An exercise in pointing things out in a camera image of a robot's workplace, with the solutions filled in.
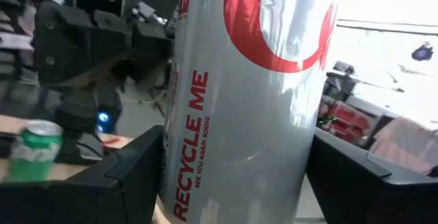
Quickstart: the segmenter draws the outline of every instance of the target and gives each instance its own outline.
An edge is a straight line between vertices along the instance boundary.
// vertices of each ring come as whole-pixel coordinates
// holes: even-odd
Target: silver can
[[[291,223],[334,0],[180,0],[160,207],[171,223]]]

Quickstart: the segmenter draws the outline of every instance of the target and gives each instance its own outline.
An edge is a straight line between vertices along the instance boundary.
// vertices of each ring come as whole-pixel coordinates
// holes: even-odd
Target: table surface
[[[0,115],[0,132],[18,133],[20,129],[26,126],[25,119],[18,119],[11,116]],[[125,138],[121,136],[109,135],[109,134],[99,134],[102,140],[110,140],[113,138],[118,138],[118,142],[108,145],[115,149],[119,149],[130,143],[132,138]],[[0,179],[3,179],[8,167],[8,160],[0,160]],[[86,169],[86,166],[78,165],[67,165],[67,164],[54,164],[49,174],[49,179],[54,180],[64,180],[68,177],[77,174],[78,172]],[[155,205],[155,211],[153,214],[153,223],[155,224],[170,224],[169,221],[164,217],[162,212],[159,210],[157,205]]]

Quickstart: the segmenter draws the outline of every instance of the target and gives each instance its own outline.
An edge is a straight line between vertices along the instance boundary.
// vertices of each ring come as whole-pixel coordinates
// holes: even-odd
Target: blue light
[[[99,113],[99,120],[104,122],[104,123],[109,121],[109,119],[110,119],[109,117],[110,116],[107,113],[105,113],[105,112],[100,112]]]

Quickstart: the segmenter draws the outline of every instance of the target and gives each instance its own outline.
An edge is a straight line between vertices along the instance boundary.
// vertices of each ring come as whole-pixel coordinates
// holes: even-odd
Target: green can
[[[34,120],[11,147],[6,182],[43,181],[49,176],[62,144],[62,128],[50,121]]]

